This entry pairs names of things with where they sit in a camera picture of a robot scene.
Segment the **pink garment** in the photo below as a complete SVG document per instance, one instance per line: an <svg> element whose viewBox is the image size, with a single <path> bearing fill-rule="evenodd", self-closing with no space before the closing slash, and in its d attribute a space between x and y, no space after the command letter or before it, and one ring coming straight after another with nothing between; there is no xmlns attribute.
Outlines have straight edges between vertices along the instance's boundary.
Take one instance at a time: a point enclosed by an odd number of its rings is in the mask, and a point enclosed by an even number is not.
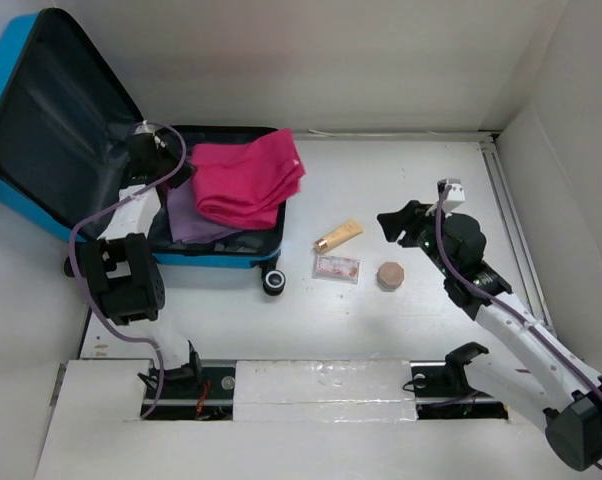
<svg viewBox="0 0 602 480"><path fill-rule="evenodd" d="M247 144L199 144L191 163L197 212L242 230L274 228L279 206L299 192L305 175L289 129Z"/></svg>

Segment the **beige cosmetic tube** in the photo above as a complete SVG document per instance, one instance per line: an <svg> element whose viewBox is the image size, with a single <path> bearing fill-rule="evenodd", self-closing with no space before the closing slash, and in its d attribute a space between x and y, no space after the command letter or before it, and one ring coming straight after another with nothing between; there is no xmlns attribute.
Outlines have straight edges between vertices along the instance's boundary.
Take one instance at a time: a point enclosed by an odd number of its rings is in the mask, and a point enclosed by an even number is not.
<svg viewBox="0 0 602 480"><path fill-rule="evenodd" d="M317 253L330 251L337 246L360 235L364 231L363 227L353 218L342 223L331 232L323 235L314 243L314 250Z"/></svg>

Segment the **purple garment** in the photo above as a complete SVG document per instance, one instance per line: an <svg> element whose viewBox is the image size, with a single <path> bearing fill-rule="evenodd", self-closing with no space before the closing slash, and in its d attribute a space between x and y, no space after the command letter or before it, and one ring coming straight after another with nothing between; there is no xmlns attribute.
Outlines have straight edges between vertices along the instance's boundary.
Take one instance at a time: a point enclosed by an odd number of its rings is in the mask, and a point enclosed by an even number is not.
<svg viewBox="0 0 602 480"><path fill-rule="evenodd" d="M167 214L174 242L209 244L240 232L202 216L195 208L194 191L188 182L168 192Z"/></svg>

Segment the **round tan cosmetic jar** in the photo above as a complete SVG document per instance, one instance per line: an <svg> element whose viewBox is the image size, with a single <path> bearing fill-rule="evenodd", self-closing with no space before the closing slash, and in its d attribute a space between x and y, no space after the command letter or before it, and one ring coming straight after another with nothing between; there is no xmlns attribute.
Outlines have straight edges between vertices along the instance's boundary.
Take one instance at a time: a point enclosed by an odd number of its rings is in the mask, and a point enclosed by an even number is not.
<svg viewBox="0 0 602 480"><path fill-rule="evenodd" d="M379 287L385 291L395 291L405 280L405 270L397 262L384 262L376 273Z"/></svg>

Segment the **clear box with pink card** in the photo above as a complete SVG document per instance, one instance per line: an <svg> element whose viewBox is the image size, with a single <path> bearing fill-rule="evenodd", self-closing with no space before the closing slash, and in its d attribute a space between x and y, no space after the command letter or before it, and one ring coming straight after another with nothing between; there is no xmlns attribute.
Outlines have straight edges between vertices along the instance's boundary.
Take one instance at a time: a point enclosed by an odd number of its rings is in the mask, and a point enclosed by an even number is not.
<svg viewBox="0 0 602 480"><path fill-rule="evenodd" d="M359 273L360 261L354 258L317 255L313 266L315 279L357 284Z"/></svg>

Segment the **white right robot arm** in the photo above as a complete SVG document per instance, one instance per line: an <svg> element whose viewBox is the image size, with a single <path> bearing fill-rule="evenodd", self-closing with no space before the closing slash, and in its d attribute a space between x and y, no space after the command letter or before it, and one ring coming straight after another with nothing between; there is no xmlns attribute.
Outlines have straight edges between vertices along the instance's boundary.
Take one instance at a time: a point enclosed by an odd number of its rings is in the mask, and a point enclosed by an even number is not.
<svg viewBox="0 0 602 480"><path fill-rule="evenodd" d="M602 373L555 338L484 261L487 241L479 223L416 200L377 220L387 242L420 249L443 274L450 300L523 366L501 365L487 347L467 343L445 358L446 387L457 394L479 390L518 411L568 467L599 466Z"/></svg>

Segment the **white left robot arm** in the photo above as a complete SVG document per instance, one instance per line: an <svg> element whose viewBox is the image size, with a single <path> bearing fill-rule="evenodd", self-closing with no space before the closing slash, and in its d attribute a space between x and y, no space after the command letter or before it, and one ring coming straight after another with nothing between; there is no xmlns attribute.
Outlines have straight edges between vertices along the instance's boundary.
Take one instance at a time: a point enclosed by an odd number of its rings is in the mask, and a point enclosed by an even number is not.
<svg viewBox="0 0 602 480"><path fill-rule="evenodd" d="M164 129L143 123L127 137L129 162L117 200L72 229L69 263L103 327L119 341L153 351L155 365L140 376L148 388L170 387L189 397L203 387L203 368L191 341L159 318L165 285L149 240L164 204L161 187L187 177L186 142L178 135L173 153Z"/></svg>

